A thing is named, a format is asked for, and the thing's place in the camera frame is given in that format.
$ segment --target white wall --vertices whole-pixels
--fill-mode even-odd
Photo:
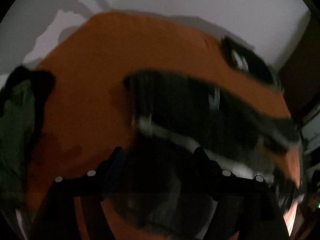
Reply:
[[[22,62],[35,66],[90,16],[110,9],[201,17],[205,21],[192,25],[213,24],[205,29],[211,34],[208,28],[223,27],[252,44],[275,69],[293,52],[309,21],[302,0],[17,0],[0,24],[0,74]],[[190,24],[187,17],[179,21]]]

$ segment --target orange surface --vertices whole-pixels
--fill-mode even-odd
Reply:
[[[228,67],[220,41],[188,26],[123,13],[96,15],[51,52],[37,69],[56,76],[44,109],[43,132],[28,167],[27,205],[39,208],[57,176],[74,178],[128,147],[129,94],[124,76],[135,70],[175,70],[226,88],[263,114],[289,117],[282,93]],[[299,183],[297,154],[273,156]],[[108,217],[112,230],[112,220]]]

